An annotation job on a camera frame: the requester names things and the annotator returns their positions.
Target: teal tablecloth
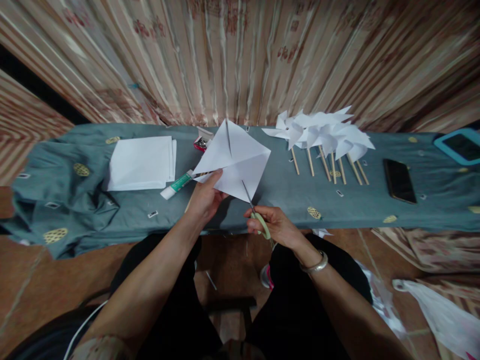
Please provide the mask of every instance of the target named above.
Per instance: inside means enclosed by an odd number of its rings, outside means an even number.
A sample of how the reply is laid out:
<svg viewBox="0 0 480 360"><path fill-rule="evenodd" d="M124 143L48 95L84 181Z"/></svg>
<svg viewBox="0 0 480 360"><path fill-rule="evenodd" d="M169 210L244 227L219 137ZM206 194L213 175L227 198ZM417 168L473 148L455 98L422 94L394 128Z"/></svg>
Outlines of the teal tablecloth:
<svg viewBox="0 0 480 360"><path fill-rule="evenodd" d="M370 133L377 150L362 158L370 185L360 186L345 159L347 185L341 178L329 182L317 148L311 149L315 176L310 174L307 153L295 148L300 170L290 162L286 141L267 136L259 127L249 134L271 149L263 177L253 197L255 205L277 206L299 228L421 227L443 230L480 231L480 214L469 210L480 206L479 166L465 169L433 146L435 133ZM193 169L202 153L193 147L198 130L191 126L165 128L140 124L88 124L66 135L35 146L25 173L13 184L16 216L4 225L15 241L45 244L55 258L72 257L107 245L139 241L152 232L166 232L183 215L195 182L170 200L160 190L101 191L101 182L115 143L106 140L171 135L177 140L176 177ZM414 137L417 142L409 141ZM418 204L390 197L383 159L410 166ZM88 168L78 176L75 164ZM336 190L343 193L340 197ZM61 204L46 207L48 202ZM207 229L232 233L246 231L243 213L248 204L227 198ZM313 207L321 219L307 211ZM158 215L147 215L157 211ZM385 224L391 216L397 220Z"/></svg>

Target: bangle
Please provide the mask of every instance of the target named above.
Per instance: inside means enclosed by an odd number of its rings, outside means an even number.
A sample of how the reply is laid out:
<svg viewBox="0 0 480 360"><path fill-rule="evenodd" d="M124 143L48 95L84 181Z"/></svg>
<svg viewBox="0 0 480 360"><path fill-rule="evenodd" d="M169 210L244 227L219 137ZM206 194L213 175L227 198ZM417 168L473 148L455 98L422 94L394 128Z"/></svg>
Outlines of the bangle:
<svg viewBox="0 0 480 360"><path fill-rule="evenodd" d="M323 268L325 268L327 266L327 264L329 263L329 257L323 251L319 250L318 252L322 256L321 261L317 265L313 265L312 267L304 267L304 266L302 266L302 264L300 264L300 269L303 272L305 272L307 274L316 273L316 272L319 272L320 270L322 270Z"/></svg>

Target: black pants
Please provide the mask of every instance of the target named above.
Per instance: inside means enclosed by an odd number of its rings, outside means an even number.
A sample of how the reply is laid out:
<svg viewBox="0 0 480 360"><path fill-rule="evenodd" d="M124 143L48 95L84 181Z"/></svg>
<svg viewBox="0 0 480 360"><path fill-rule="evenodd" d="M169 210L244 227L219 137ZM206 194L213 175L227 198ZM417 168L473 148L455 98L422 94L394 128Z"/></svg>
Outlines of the black pants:
<svg viewBox="0 0 480 360"><path fill-rule="evenodd" d="M112 294L163 237L150 235L128 252L111 282ZM313 234L306 238L324 251L338 273L372 303L367 278L347 252ZM200 359L222 346L195 289L194 261L201 248L199 237L138 359ZM274 289L245 341L261 349L267 359L348 359L312 281L300 270L293 252L280 244L271 255L270 276Z"/></svg>

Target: stack of paper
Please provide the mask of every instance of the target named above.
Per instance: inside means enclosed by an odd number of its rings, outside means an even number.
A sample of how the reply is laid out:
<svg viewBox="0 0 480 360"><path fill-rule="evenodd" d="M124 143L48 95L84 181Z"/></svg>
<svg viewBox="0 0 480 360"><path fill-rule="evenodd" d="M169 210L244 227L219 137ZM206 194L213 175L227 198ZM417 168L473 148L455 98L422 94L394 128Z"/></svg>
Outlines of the stack of paper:
<svg viewBox="0 0 480 360"><path fill-rule="evenodd" d="M119 140L110 160L108 191L163 189L175 181L177 141L171 136Z"/></svg>

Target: hand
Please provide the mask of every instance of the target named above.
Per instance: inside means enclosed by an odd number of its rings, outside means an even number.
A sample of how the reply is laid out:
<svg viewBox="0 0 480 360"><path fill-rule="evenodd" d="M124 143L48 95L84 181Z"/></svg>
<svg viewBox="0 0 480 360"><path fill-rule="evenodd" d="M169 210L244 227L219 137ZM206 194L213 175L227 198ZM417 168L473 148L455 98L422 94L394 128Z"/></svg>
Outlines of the hand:
<svg viewBox="0 0 480 360"><path fill-rule="evenodd" d="M254 208L265 220L272 239L277 243L294 249L308 241L279 207L254 206ZM251 213L252 209L249 208L243 216L249 218ZM256 231L264 231L264 227L257 219L249 219L246 224L249 234L256 233Z"/></svg>
<svg viewBox="0 0 480 360"><path fill-rule="evenodd" d="M205 183L197 182L190 198L190 205L186 214L189 217L207 224L217 212L220 203L228 194L214 188L222 177L223 170L216 170Z"/></svg>

